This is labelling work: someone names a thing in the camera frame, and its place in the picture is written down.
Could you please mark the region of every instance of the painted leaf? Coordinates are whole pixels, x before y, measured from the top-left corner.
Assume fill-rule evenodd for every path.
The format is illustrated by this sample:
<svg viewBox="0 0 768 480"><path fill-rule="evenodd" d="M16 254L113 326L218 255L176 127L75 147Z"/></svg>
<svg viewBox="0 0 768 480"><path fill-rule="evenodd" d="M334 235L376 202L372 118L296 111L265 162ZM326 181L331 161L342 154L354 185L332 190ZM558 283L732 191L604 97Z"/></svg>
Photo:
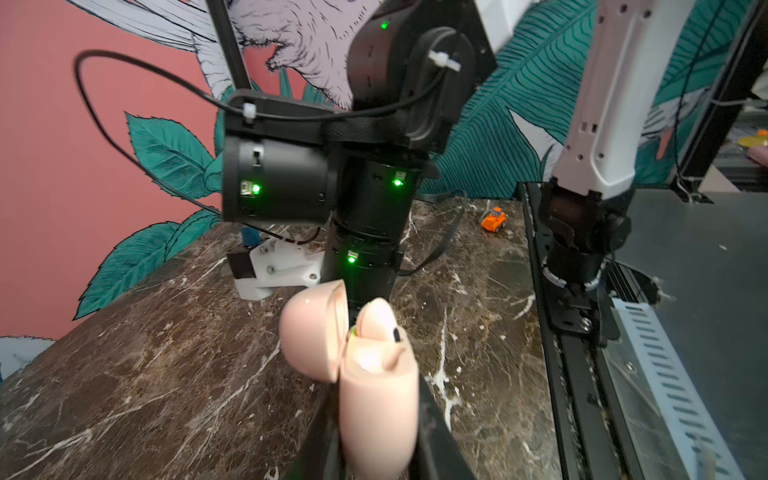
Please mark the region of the painted leaf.
<svg viewBox="0 0 768 480"><path fill-rule="evenodd" d="M304 96L302 97L302 100L317 104L327 104L329 99L322 90L314 88L307 82L306 87L304 87Z"/></svg>
<svg viewBox="0 0 768 480"><path fill-rule="evenodd" d="M594 22L589 0L533 6L498 53L498 68L462 112L445 153L440 180L428 193L465 188L471 197L511 197L521 180L537 180L539 157L509 114L563 144L586 65Z"/></svg>
<svg viewBox="0 0 768 480"><path fill-rule="evenodd" d="M290 88L288 71L285 68L280 69L280 97L293 98L293 92Z"/></svg>
<svg viewBox="0 0 768 480"><path fill-rule="evenodd" d="M210 194L203 173L214 161L185 126L164 118L126 114L136 158L169 186L192 198Z"/></svg>
<svg viewBox="0 0 768 480"><path fill-rule="evenodd" d="M539 159L537 180L549 180L563 151L563 144L555 140L545 129L533 125L516 112L510 110L509 114L517 128L530 143L531 148L536 151L536 156Z"/></svg>
<svg viewBox="0 0 768 480"><path fill-rule="evenodd" d="M250 81L250 87L253 90L261 91L261 88L259 88L259 85L257 85L253 80ZM224 93L221 95L220 100L223 102L228 102L230 100L230 97L232 96L232 92L234 92L234 88L231 86L228 87ZM224 110L219 110L219 113L216 114L216 126L214 127L214 152L218 156L221 151L224 149Z"/></svg>
<svg viewBox="0 0 768 480"><path fill-rule="evenodd" d="M118 243L88 283L74 319L105 307L158 268L178 227L175 222L156 223Z"/></svg>
<svg viewBox="0 0 768 480"><path fill-rule="evenodd" d="M224 152L220 152L214 161L210 162L208 168L205 169L204 181L205 187L210 191L221 193L221 167L223 162Z"/></svg>
<svg viewBox="0 0 768 480"><path fill-rule="evenodd" d="M203 233L221 222L221 216L208 210L199 210L191 214L174 232L165 246L164 259L168 260L194 242Z"/></svg>
<svg viewBox="0 0 768 480"><path fill-rule="evenodd" d="M720 1L697 3L674 50L655 104L680 95L692 56ZM706 87L717 76L748 4L749 0L727 2L718 15L688 91ZM589 54L594 18L595 2L591 0L550 0L526 12L512 40L497 56L498 69L467 102L445 153L436 158L442 178L425 182L424 193L465 188L470 196L509 197L517 182L541 176L541 157L537 154L541 145L526 141L525 133L508 112L514 111L548 132L554 141L565 142ZM650 132L645 134L646 141L657 140ZM680 142L684 144L685 137L681 136ZM651 141L646 147L653 145L658 143ZM636 180L666 177L670 164L656 162L654 155L638 151ZM666 173L660 171L662 167L667 168Z"/></svg>
<svg viewBox="0 0 768 480"><path fill-rule="evenodd" d="M694 131L696 120L701 112L702 106L697 107L694 112L680 122L677 129L677 149L679 150L679 160L682 160L685 143L691 132ZM656 160L656 153L659 150L660 139L655 139L637 150L637 162L635 163L634 182L636 184L665 184L667 177L674 166L673 142L670 141L664 156Z"/></svg>
<svg viewBox="0 0 768 480"><path fill-rule="evenodd" d="M694 53L701 43L702 35L713 21L721 1L699 0L694 6L677 40L654 105L680 97ZM704 41L696 67L688 81L687 91L706 87L715 80L749 6L750 0L727 0Z"/></svg>
<svg viewBox="0 0 768 480"><path fill-rule="evenodd" d="M689 91L683 98L683 106L680 106L680 97L671 98L662 102L648 112L643 125L643 132L640 135L638 149L648 142L654 141L664 135L665 132L674 127L674 119L680 110L680 121L682 122L693 113L702 101L706 99L707 88L699 88L695 91Z"/></svg>

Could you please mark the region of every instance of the white bracket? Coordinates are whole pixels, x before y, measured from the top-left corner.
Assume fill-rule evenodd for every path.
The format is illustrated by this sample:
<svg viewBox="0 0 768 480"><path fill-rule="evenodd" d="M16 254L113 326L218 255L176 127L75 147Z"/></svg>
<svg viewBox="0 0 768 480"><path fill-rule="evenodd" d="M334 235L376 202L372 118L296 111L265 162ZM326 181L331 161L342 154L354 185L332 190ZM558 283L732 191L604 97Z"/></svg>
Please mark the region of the white bracket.
<svg viewBox="0 0 768 480"><path fill-rule="evenodd" d="M278 286L317 285L324 254L307 253L306 245L268 240L250 251L256 278L235 279L237 293L243 300L261 300Z"/></svg>

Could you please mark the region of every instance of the pink wall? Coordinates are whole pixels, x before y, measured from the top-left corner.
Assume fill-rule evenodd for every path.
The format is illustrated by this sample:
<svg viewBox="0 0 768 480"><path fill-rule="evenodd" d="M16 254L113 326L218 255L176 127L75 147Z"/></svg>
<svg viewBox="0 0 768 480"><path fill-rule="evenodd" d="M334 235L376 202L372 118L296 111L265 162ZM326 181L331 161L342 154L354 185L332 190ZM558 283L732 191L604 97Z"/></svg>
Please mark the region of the pink wall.
<svg viewBox="0 0 768 480"><path fill-rule="evenodd" d="M64 0L3 2L0 336L61 338L79 324L71 321L78 297L115 245L198 210L163 192L97 132L71 71L86 48L142 58L207 90L192 53L125 33ZM273 49L249 48L245 56L254 81L279 94L279 75L264 67ZM84 77L94 105L128 151L125 112L173 119L213 153L215 107L129 65L88 62ZM306 82L295 71L289 79L300 98ZM202 201L220 206L218 194Z"/></svg>

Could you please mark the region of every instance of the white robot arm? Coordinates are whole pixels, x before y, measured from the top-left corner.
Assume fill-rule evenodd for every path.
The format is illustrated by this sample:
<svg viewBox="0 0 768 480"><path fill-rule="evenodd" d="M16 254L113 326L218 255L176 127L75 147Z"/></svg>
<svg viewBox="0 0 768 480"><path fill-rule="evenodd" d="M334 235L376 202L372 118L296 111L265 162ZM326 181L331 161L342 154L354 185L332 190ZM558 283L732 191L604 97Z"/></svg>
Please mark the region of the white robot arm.
<svg viewBox="0 0 768 480"><path fill-rule="evenodd" d="M646 113L695 0L603 0L553 176L603 200L629 190Z"/></svg>

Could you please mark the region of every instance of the marble countertop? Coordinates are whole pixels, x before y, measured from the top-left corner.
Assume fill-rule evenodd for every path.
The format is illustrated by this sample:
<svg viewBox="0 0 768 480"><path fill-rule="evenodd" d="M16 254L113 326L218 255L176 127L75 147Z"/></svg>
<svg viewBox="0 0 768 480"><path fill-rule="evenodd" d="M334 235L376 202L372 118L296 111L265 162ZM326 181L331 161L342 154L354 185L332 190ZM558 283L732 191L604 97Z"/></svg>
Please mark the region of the marble countertop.
<svg viewBox="0 0 768 480"><path fill-rule="evenodd" d="M405 268L458 202L414 204ZM479 226L495 205L499 235ZM2 383L0 478L287 472L328 387L280 355L280 311L300 288L237 296L225 254L238 231L212 229ZM475 475L560 478L521 204L471 201L448 252L391 302Z"/></svg>

